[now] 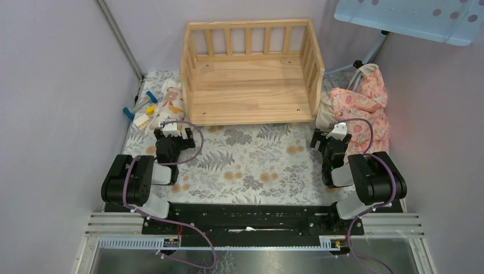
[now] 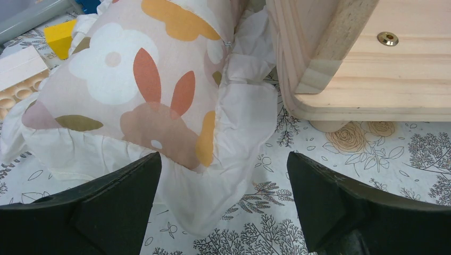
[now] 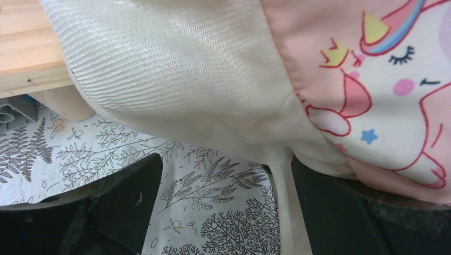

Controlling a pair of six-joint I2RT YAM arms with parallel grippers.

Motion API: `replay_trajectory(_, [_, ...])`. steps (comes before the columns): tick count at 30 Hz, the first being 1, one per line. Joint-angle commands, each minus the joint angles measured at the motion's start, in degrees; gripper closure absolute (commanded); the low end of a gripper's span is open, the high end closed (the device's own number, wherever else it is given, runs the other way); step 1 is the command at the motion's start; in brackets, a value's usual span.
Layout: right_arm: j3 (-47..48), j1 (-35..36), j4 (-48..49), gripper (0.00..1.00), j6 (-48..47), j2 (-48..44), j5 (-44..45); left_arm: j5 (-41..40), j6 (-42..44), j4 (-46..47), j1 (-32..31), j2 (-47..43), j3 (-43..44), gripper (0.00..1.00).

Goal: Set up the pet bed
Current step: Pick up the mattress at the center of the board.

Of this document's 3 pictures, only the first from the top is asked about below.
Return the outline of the pink patterned bed cushion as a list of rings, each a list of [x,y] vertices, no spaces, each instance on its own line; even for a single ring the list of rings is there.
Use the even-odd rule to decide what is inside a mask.
[[[345,119],[352,135],[345,156],[389,152],[390,125],[384,113],[388,93],[379,67],[370,63],[358,68],[348,88],[333,88],[321,96],[316,127],[328,129]]]

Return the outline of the wooden pet bed frame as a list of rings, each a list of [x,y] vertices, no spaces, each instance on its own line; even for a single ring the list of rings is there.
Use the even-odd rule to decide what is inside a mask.
[[[324,72],[309,18],[185,26],[179,78],[185,114],[200,126],[309,122]]]

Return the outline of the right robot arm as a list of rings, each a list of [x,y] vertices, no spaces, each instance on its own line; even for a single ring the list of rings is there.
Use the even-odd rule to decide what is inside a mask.
[[[311,148],[319,144],[323,184],[331,189],[355,188],[352,194],[330,206],[327,226],[335,235],[349,229],[350,219],[403,199],[408,191],[404,178],[385,151],[349,155],[346,162],[344,157],[351,138],[343,122],[329,132],[314,129],[310,143]]]

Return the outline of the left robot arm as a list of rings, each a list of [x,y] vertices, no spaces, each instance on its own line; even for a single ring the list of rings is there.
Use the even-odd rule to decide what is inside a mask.
[[[195,148],[193,132],[189,127],[181,130],[182,121],[162,123],[154,130],[155,155],[115,157],[101,186],[101,198],[107,204],[124,206],[126,209],[155,220],[155,227],[165,235],[177,227],[176,217],[169,214],[170,203],[151,193],[151,185],[173,185],[178,179],[178,166],[194,160],[197,151],[188,160],[180,161],[182,151]]]

